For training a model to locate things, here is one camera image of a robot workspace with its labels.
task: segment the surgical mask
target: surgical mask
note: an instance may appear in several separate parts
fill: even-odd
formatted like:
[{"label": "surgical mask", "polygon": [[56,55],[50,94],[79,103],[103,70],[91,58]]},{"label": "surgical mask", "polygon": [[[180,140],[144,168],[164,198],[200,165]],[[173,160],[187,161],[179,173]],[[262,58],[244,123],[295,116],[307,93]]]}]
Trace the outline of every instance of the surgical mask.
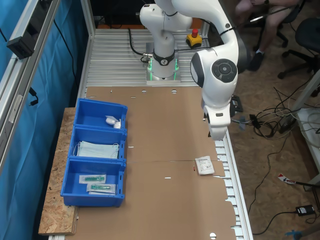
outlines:
[{"label": "surgical mask", "polygon": [[75,155],[76,148],[78,148],[77,156],[79,157],[117,159],[119,152],[119,145],[117,143],[113,145],[103,145],[81,141],[75,146],[73,155]]}]

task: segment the brown cardboard surface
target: brown cardboard surface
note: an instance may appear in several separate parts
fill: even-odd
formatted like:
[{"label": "brown cardboard surface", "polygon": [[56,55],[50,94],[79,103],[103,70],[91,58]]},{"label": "brown cardboard surface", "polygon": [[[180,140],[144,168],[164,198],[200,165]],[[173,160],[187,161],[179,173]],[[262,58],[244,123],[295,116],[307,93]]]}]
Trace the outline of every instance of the brown cardboard surface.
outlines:
[{"label": "brown cardboard surface", "polygon": [[[125,199],[119,208],[81,207],[76,233],[66,240],[210,240],[211,233],[236,239],[234,208],[225,201],[224,180],[215,177],[225,172],[203,121],[200,88],[89,87],[86,96],[128,106]],[[214,176],[198,174],[195,158],[204,156]]]},{"label": "brown cardboard surface", "polygon": [[217,160],[199,87],[89,87],[86,97],[128,106],[128,162]]},{"label": "brown cardboard surface", "polygon": [[224,180],[199,175],[193,161],[128,163],[124,180],[122,205],[81,207],[76,233],[66,240],[236,239]]}]

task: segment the power adapter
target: power adapter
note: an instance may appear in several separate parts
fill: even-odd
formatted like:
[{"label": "power adapter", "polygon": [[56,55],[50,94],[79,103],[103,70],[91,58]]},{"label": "power adapter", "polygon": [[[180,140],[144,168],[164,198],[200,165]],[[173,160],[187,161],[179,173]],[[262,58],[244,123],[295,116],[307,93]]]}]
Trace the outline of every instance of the power adapter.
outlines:
[{"label": "power adapter", "polygon": [[256,129],[261,128],[261,125],[260,125],[260,123],[258,122],[258,119],[257,119],[256,115],[254,115],[254,114],[249,114],[249,117],[250,117],[250,120],[252,121],[253,126],[254,126]]},{"label": "power adapter", "polygon": [[295,208],[295,210],[296,210],[296,213],[298,214],[299,217],[316,213],[316,211],[314,210],[314,207],[312,205],[297,206]]}]

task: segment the blue plastic bin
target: blue plastic bin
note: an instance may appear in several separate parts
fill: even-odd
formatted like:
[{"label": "blue plastic bin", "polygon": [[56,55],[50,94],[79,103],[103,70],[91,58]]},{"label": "blue plastic bin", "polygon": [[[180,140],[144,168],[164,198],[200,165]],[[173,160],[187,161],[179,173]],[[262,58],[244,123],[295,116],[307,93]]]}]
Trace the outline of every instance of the blue plastic bin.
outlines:
[{"label": "blue plastic bin", "polygon": [[[74,125],[127,131],[125,126],[127,111],[128,107],[121,104],[79,98]],[[121,119],[121,128],[114,128],[112,125],[107,124],[106,116],[113,116],[117,120]]]},{"label": "blue plastic bin", "polygon": [[[127,138],[127,133],[124,131],[118,131],[114,129],[73,126],[68,157],[126,162],[126,159],[125,159],[126,138]],[[117,159],[77,156],[77,153],[78,153],[77,144],[82,141],[92,143],[92,144],[103,144],[103,145],[119,144]]]},{"label": "blue plastic bin", "polygon": [[[61,196],[67,206],[120,207],[125,195],[123,182],[126,164],[117,161],[67,159]],[[87,192],[87,184],[79,183],[79,175],[106,174],[106,184],[116,184],[115,195],[95,195]]]}]

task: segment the sneaker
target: sneaker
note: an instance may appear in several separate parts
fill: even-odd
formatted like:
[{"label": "sneaker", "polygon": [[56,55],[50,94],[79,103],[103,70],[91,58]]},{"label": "sneaker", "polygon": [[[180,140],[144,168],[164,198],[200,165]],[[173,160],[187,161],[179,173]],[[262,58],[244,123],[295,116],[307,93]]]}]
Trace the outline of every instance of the sneaker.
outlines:
[{"label": "sneaker", "polygon": [[262,54],[261,52],[256,53],[247,69],[252,72],[257,71],[260,68],[264,57],[265,55]]}]

